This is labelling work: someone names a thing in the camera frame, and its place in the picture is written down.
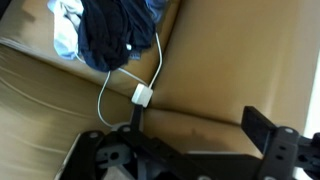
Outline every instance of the power adapter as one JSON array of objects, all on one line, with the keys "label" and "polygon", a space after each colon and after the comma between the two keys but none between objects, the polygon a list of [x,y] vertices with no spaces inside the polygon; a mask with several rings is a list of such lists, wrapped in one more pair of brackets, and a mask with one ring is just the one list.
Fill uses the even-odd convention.
[{"label": "power adapter", "polygon": [[134,92],[131,101],[134,104],[142,105],[143,107],[147,107],[150,99],[152,97],[153,90],[144,84],[139,83],[136,91]]}]

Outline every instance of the white charger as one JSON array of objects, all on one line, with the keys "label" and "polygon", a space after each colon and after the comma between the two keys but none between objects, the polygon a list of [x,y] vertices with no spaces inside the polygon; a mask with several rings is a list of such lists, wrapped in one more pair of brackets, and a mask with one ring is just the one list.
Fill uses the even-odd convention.
[{"label": "white charger", "polygon": [[143,107],[146,108],[150,102],[152,94],[153,94],[153,90],[150,87],[139,83],[136,88],[136,91],[132,96],[131,101],[134,104],[142,105]]}]

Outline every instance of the seat cushion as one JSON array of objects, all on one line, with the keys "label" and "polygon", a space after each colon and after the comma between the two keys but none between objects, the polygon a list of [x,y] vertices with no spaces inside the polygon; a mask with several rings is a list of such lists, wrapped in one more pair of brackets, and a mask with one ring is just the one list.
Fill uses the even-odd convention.
[{"label": "seat cushion", "polygon": [[[101,87],[0,46],[1,179],[53,179],[78,133],[108,132],[97,116]],[[127,121],[125,96],[106,90],[103,116]]]},{"label": "seat cushion", "polygon": [[[79,61],[61,59],[53,48],[54,15],[47,8],[48,0],[12,0],[0,21],[0,43],[36,56],[55,67],[69,71],[97,84],[103,84],[106,73],[91,69]],[[166,15],[158,26],[162,50],[165,50],[175,21],[180,0],[170,1]],[[153,43],[140,60],[131,60],[123,68],[149,83],[158,67],[159,55]],[[114,71],[108,86],[123,95],[132,96],[138,81]]]},{"label": "seat cushion", "polygon": [[234,152],[260,157],[240,126],[177,112],[147,109],[144,114],[144,132],[160,138],[176,150]]},{"label": "seat cushion", "polygon": [[152,107],[239,124],[252,105],[302,132],[319,16],[317,0],[183,1]]}]

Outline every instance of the white cloth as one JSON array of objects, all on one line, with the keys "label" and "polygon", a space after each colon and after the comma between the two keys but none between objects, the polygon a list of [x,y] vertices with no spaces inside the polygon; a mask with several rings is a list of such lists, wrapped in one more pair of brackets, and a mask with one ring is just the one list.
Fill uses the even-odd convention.
[{"label": "white cloth", "polygon": [[49,0],[48,8],[54,13],[54,48],[63,59],[73,60],[78,53],[81,0]]}]

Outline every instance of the clothing pile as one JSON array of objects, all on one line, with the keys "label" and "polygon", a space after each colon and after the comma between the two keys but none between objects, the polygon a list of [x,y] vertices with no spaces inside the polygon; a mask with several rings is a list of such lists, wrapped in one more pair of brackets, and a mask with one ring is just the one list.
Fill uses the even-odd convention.
[{"label": "clothing pile", "polygon": [[82,56],[96,70],[115,70],[151,47],[166,5],[167,0],[50,0],[54,48],[63,59]]}]

